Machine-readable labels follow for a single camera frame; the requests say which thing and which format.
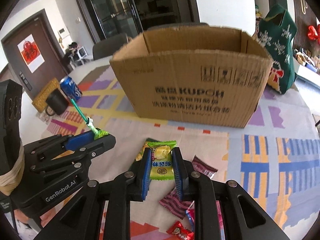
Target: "dark chair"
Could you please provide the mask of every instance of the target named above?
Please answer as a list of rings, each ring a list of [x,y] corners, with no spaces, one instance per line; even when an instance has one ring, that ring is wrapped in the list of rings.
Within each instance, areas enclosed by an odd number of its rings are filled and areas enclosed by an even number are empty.
[[[129,42],[129,37],[126,33],[120,33],[105,40],[94,44],[92,48],[93,60],[113,55],[124,44]]]
[[[160,28],[170,28],[170,27],[179,27],[179,26],[209,26],[209,24],[207,23],[170,23],[170,24],[152,26],[148,28],[148,31],[160,29]]]

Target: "blue soda can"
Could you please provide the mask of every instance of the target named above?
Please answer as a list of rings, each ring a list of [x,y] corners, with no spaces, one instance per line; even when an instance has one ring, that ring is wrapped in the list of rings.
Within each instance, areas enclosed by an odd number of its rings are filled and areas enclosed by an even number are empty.
[[[69,76],[65,76],[60,81],[60,88],[69,99],[73,99],[74,101],[78,101],[82,96],[81,90]]]

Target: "green stick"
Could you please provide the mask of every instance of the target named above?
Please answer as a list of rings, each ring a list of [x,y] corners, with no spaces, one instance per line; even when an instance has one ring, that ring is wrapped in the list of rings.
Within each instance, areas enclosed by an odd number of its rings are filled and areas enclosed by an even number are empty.
[[[81,115],[85,123],[88,123],[88,118],[84,115],[84,113],[82,113],[82,111],[80,110],[80,108],[78,107],[74,99],[71,99],[71,103],[77,109],[77,111],[79,112],[79,114]]]

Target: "green candy wrapper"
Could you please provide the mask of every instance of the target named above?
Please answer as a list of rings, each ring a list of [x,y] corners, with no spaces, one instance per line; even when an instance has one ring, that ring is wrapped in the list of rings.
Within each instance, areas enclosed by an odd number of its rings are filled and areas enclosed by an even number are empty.
[[[144,149],[145,148],[149,148],[149,146],[148,146],[148,143],[149,142],[158,142],[157,140],[155,140],[155,139],[152,139],[152,138],[147,138],[146,139],[146,141],[145,141],[145,143],[144,143],[144,145],[143,145],[143,147],[141,148],[141,150],[140,150],[140,152],[138,153],[138,155],[136,156],[136,158],[135,158],[135,162],[137,162],[137,161],[139,161],[139,160],[141,160],[142,159],[142,156],[143,156],[143,153],[144,153]]]
[[[177,146],[177,141],[148,142],[147,145],[151,148],[152,154],[150,179],[174,179],[171,151]]]

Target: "box on shelf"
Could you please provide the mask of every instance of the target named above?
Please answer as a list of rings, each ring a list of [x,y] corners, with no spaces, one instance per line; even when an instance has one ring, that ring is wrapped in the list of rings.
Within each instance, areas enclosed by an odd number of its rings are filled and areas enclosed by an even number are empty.
[[[110,64],[139,117],[243,128],[273,59],[241,30],[188,26],[144,32]]]

